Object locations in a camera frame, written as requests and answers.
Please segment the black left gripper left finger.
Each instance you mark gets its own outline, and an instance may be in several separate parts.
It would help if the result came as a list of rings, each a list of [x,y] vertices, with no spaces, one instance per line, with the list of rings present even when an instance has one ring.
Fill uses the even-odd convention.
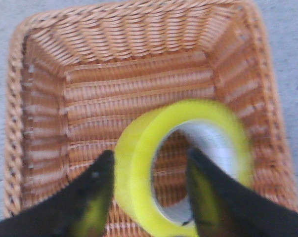
[[[46,200],[0,221],[0,237],[101,237],[114,186],[114,153],[100,156]]]

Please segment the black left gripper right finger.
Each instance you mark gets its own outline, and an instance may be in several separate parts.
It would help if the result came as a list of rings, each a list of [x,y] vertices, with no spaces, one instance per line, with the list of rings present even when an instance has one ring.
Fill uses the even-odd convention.
[[[201,150],[187,159],[187,192],[200,237],[298,237],[298,213],[245,187]]]

